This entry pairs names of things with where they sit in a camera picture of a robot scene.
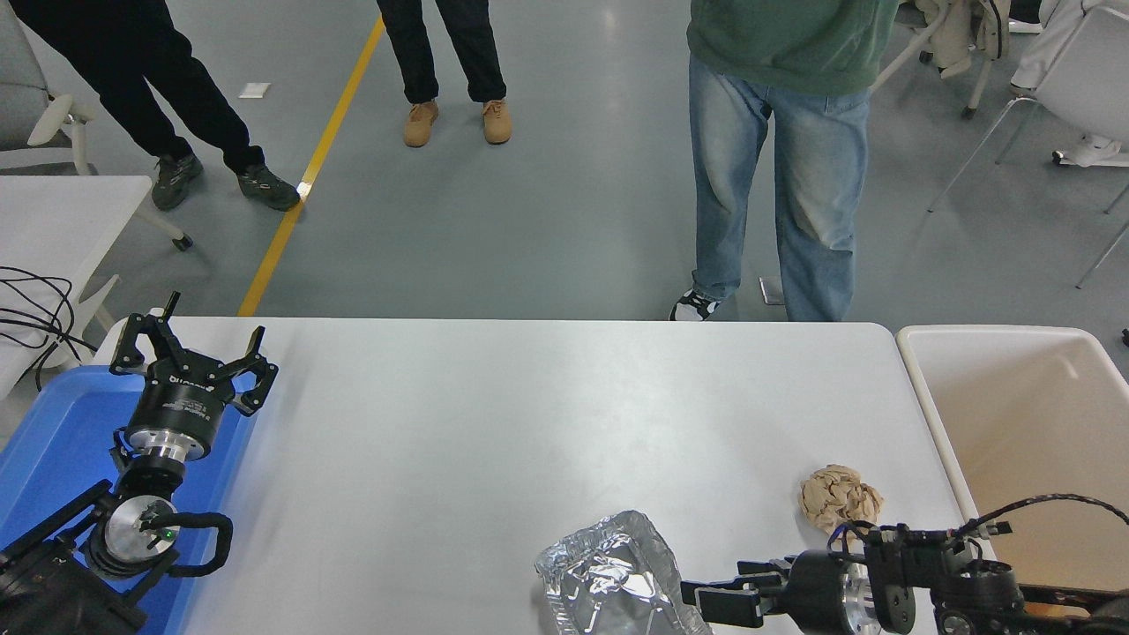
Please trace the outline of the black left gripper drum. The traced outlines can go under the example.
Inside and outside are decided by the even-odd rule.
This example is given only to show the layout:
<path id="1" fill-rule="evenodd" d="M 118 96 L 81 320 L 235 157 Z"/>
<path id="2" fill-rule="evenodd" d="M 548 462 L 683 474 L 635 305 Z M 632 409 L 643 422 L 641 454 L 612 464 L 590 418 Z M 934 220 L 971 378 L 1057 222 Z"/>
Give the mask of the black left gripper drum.
<path id="1" fill-rule="evenodd" d="M 173 430 L 195 442 L 212 442 L 224 409 L 231 401 L 231 379 L 178 377 L 159 371 L 146 388 L 128 425 L 128 438 Z"/>

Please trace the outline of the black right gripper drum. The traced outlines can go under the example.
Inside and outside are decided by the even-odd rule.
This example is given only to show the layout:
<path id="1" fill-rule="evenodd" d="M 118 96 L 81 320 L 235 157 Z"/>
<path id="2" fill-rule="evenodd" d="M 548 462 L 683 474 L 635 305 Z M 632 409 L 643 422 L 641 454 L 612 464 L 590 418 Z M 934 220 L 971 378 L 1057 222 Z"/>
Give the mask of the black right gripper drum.
<path id="1" fill-rule="evenodd" d="M 849 634 L 844 576 L 849 563 L 830 551 L 807 550 L 793 562 L 785 586 L 785 612 L 803 634 Z"/>

